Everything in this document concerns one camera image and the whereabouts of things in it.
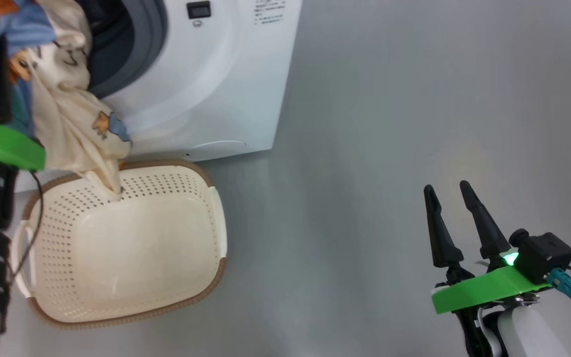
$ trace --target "floor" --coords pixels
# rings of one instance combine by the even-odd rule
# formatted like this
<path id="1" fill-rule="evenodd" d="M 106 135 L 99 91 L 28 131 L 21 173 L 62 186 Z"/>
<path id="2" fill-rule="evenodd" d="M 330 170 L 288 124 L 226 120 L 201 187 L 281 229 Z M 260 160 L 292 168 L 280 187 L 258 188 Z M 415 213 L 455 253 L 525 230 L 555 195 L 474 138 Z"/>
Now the floor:
<path id="1" fill-rule="evenodd" d="M 227 215 L 204 301 L 63 332 L 15 291 L 3 357 L 464 355 L 422 188 L 481 274 L 458 182 L 505 233 L 571 244 L 571 2 L 306 0 L 274 149 L 201 164 Z M 23 195 L 18 198 L 22 206 Z M 571 302 L 537 307 L 571 352 Z"/>

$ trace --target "digital display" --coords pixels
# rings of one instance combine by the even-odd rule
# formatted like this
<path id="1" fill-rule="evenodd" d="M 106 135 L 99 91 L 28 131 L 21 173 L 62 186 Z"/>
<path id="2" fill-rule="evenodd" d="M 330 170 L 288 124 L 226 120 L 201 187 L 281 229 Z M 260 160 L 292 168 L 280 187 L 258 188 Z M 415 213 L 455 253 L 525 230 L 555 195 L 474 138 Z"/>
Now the digital display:
<path id="1" fill-rule="evenodd" d="M 186 10 L 188 11 L 188 18 L 211 17 L 211 2 L 189 2 L 186 4 Z"/>

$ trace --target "laundry basket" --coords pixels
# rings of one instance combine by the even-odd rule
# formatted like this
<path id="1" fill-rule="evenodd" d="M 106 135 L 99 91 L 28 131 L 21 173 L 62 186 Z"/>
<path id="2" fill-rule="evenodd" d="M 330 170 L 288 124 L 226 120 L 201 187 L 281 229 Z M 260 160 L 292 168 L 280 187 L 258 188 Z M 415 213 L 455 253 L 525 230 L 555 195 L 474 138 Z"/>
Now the laundry basket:
<path id="1" fill-rule="evenodd" d="M 29 271 L 16 284 L 43 322 L 58 328 L 127 323 L 195 303 L 219 283 L 227 236 L 219 194 L 196 165 L 181 160 L 130 163 L 118 202 L 79 176 L 44 185 L 41 228 Z M 38 223 L 27 204 L 11 261 Z"/>

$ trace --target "laundry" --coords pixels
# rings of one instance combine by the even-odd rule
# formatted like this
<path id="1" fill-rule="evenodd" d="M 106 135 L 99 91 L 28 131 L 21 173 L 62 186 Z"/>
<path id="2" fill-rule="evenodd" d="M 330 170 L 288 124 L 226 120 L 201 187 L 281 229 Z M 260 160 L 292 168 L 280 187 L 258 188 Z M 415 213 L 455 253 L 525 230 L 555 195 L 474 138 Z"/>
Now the laundry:
<path id="1" fill-rule="evenodd" d="M 7 40 L 11 128 L 36 138 L 46 168 L 87 177 L 103 197 L 120 199 L 118 161 L 131 149 L 120 117 L 89 93 L 91 33 L 73 0 L 0 0 Z"/>

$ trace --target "washing machine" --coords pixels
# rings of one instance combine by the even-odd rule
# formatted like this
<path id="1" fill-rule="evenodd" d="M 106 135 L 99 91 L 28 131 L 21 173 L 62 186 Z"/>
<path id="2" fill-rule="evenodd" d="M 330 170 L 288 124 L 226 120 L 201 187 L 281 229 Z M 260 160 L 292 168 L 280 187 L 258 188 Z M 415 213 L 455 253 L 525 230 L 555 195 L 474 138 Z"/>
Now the washing machine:
<path id="1" fill-rule="evenodd" d="M 132 156 L 272 148 L 301 0 L 77 2 L 93 34 L 89 90 L 121 115 Z"/>

